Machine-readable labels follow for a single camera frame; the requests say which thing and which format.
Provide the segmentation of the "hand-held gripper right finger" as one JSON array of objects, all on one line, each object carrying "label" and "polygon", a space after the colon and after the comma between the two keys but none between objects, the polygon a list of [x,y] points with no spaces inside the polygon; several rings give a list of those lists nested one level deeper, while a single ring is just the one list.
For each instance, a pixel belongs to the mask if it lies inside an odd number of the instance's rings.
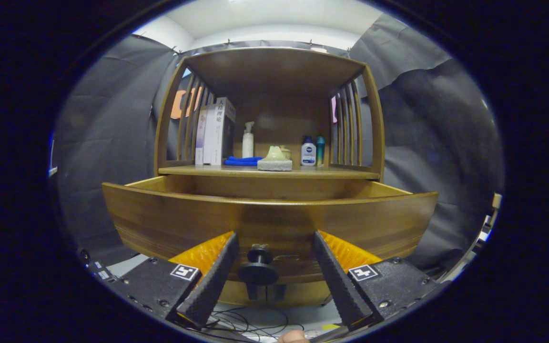
[{"label": "hand-held gripper right finger", "polygon": [[342,324],[349,331],[375,325],[409,311],[429,299],[440,283],[401,257],[375,262],[359,249],[344,269],[334,248],[348,243],[326,232],[314,233],[312,251],[334,300]]}]

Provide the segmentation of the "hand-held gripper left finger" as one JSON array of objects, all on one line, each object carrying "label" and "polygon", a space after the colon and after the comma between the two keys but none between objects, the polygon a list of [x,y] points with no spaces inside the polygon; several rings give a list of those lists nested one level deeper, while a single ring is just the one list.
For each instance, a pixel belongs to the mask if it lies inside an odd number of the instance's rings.
[{"label": "hand-held gripper left finger", "polygon": [[238,249],[237,234],[227,232],[171,259],[148,258],[111,279],[109,287],[161,321],[202,329],[219,300]]}]

